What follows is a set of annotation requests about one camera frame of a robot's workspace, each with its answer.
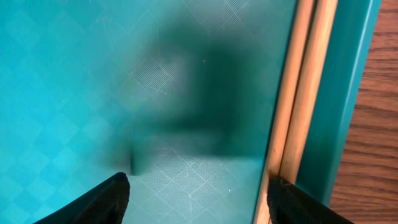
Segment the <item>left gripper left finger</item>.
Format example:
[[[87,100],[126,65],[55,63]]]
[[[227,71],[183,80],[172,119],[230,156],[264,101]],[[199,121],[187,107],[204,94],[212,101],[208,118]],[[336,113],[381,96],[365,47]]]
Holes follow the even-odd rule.
[[[129,196],[127,175],[118,172],[35,224],[121,224]]]

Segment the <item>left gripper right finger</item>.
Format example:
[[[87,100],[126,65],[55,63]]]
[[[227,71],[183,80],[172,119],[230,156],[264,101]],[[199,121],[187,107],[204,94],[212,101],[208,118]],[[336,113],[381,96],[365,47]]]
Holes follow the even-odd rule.
[[[280,177],[270,179],[267,203],[273,224],[353,224]]]

